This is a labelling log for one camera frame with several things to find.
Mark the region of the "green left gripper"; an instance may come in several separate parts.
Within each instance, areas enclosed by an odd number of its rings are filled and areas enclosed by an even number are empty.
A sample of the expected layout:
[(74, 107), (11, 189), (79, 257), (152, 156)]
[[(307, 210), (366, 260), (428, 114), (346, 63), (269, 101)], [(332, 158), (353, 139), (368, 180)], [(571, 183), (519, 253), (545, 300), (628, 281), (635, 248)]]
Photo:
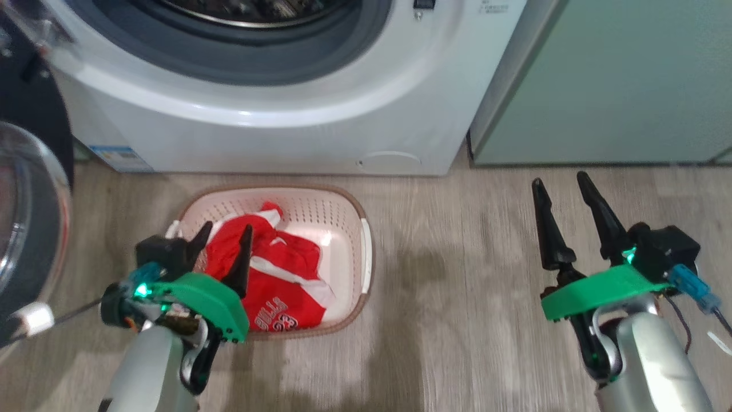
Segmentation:
[[(193, 271), (201, 251), (206, 247), (213, 228), (206, 221), (186, 245), (186, 269)], [(146, 298), (164, 303), (180, 303), (201, 315), (220, 330), (228, 341), (244, 342), (249, 332), (249, 319), (241, 299), (248, 292), (249, 264), (253, 248), (253, 227), (246, 225), (238, 241), (238, 251), (227, 275), (221, 282), (207, 274), (187, 273), (165, 282), (146, 283)]]

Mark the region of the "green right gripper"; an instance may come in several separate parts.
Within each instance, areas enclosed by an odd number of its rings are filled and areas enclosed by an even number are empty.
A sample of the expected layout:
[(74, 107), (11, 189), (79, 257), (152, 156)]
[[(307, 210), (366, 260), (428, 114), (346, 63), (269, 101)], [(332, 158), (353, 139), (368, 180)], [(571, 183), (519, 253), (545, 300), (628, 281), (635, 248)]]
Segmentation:
[[(615, 267), (571, 282), (541, 298), (544, 316), (552, 322), (612, 303), (624, 302), (645, 293), (657, 293), (672, 288), (669, 282), (655, 283), (646, 279), (636, 268), (626, 264), (624, 252), (629, 250), (629, 236), (625, 227), (589, 175), (580, 171), (576, 177), (583, 201), (590, 208), (594, 219), (600, 240), (600, 255)], [(547, 271), (572, 268), (577, 256), (564, 241), (552, 214), (552, 201), (542, 179), (536, 178), (532, 181), (532, 196), (542, 268)]]

